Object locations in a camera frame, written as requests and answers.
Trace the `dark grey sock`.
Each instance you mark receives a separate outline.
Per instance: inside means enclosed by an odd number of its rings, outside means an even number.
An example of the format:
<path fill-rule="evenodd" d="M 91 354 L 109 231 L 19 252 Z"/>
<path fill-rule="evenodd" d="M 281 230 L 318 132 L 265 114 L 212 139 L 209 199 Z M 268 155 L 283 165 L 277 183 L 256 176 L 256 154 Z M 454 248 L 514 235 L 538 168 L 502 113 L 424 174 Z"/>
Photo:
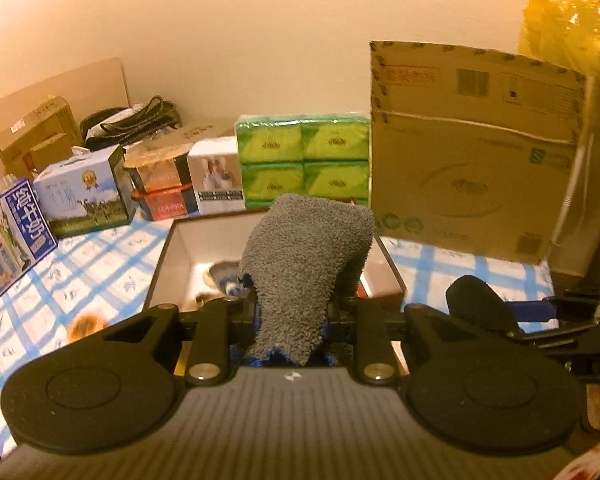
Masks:
<path fill-rule="evenodd" d="M 463 275 L 445 292 L 449 314 L 453 318 L 492 333 L 520 333 L 512 309 L 483 280 Z"/>

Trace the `grey blue fuzzy sock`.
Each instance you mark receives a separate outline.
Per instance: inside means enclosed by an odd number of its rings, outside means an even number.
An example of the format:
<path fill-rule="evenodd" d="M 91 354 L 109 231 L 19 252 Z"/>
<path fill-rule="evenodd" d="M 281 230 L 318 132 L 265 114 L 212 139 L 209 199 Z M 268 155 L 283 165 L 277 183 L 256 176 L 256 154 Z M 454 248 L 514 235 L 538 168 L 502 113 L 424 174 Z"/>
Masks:
<path fill-rule="evenodd" d="M 364 206 L 280 196 L 251 231 L 240 260 L 260 308 L 249 353 L 309 362 L 325 337 L 329 301 L 355 294 L 373 240 L 374 216 Z"/>

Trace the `beige sock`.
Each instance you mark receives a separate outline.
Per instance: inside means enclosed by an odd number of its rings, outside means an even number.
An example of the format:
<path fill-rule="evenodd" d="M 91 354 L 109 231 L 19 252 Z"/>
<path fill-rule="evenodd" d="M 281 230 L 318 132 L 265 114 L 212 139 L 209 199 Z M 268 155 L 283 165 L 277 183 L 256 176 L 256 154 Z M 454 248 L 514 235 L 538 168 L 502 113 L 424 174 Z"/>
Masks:
<path fill-rule="evenodd" d="M 213 263 L 204 274 L 204 282 L 215 287 L 226 296 L 239 296 L 244 288 L 239 278 L 237 261 L 220 261 Z"/>

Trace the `blue white checked bedsheet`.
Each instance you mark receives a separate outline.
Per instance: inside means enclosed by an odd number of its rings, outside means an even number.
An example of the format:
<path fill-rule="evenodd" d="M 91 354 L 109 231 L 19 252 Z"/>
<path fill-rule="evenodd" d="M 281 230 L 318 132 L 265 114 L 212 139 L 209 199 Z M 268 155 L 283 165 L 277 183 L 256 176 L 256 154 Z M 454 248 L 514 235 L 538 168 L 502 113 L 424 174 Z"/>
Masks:
<path fill-rule="evenodd" d="M 137 313 L 171 223 L 136 217 L 127 226 L 65 238 L 0 298 L 0 395 L 6 378 L 32 359 L 67 343 L 74 318 L 96 313 L 110 323 Z M 553 295 L 546 263 L 538 266 L 451 252 L 386 237 L 407 298 L 446 307 L 454 278 L 474 274 L 506 300 Z M 0 408 L 0 455 L 15 441 Z"/>

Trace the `stacked red noodle bowls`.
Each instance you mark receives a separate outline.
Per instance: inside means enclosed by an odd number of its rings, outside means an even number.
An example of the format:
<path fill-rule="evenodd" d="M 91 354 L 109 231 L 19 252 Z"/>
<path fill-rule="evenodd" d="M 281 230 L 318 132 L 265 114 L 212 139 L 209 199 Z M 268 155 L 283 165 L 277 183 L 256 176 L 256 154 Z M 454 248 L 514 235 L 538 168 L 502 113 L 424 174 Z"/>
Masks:
<path fill-rule="evenodd" d="M 148 220 L 184 217 L 197 210 L 187 162 L 191 147 L 165 146 L 125 159 L 123 169 L 133 182 L 132 200 Z"/>

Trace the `white photo box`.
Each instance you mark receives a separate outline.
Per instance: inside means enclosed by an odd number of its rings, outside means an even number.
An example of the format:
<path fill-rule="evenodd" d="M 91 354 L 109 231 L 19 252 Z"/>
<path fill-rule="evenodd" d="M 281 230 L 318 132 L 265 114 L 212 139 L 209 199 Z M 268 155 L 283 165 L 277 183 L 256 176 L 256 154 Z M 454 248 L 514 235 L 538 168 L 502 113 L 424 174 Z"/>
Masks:
<path fill-rule="evenodd" d="M 187 163 L 200 214 L 245 209 L 236 136 L 196 142 L 188 152 Z"/>

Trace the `green tissue pack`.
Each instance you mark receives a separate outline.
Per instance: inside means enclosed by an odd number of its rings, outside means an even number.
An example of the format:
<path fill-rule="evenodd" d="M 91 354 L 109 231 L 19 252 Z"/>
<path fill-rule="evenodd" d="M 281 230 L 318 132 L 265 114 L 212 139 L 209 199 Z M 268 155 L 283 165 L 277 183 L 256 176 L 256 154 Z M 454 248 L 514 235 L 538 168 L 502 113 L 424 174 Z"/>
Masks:
<path fill-rule="evenodd" d="M 242 115 L 234 131 L 247 206 L 270 206 L 288 193 L 368 203 L 367 115 Z"/>

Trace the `large cardboard box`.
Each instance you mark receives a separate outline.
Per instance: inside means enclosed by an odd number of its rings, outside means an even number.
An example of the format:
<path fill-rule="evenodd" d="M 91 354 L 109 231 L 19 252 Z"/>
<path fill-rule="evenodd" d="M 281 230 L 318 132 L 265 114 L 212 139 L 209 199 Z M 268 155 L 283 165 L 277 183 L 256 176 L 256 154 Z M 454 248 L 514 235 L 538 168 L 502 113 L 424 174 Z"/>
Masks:
<path fill-rule="evenodd" d="M 543 260 L 588 102 L 571 68 L 426 42 L 370 46 L 370 208 L 420 244 Z"/>

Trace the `blue green milk box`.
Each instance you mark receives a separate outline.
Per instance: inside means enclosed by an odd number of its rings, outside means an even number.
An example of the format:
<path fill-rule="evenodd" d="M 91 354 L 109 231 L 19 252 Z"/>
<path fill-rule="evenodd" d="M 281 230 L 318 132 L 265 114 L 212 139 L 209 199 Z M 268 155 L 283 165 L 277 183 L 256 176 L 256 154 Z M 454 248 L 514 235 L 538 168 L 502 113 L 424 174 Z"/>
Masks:
<path fill-rule="evenodd" d="M 134 216 L 133 185 L 120 145 L 51 164 L 33 187 L 57 238 L 126 226 Z"/>

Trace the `blue milk carton box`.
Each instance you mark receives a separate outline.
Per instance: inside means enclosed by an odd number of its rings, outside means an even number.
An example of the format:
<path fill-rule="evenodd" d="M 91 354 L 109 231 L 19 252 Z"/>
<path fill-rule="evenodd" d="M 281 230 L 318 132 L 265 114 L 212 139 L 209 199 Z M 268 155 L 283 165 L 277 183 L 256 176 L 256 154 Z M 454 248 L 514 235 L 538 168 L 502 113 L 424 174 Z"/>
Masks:
<path fill-rule="evenodd" d="M 56 247 L 31 182 L 15 178 L 0 192 L 0 298 Z"/>

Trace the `small brown cardboard box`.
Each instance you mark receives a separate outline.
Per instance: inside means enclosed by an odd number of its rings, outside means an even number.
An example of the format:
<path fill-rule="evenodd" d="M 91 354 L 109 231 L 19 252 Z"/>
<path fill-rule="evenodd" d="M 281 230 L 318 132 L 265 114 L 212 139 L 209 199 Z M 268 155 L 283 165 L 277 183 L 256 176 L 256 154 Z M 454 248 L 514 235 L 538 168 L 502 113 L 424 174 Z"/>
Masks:
<path fill-rule="evenodd" d="M 0 132 L 0 159 L 8 174 L 32 178 L 83 142 L 69 103 L 54 96 Z"/>

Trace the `yellow plastic bag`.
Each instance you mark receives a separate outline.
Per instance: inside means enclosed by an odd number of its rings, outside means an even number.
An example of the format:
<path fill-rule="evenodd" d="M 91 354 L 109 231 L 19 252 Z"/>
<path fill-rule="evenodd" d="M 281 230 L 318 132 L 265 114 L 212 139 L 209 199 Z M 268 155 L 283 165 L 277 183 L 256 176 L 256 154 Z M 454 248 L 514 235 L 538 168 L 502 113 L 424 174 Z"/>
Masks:
<path fill-rule="evenodd" d="M 600 0 L 528 0 L 518 52 L 600 77 Z"/>

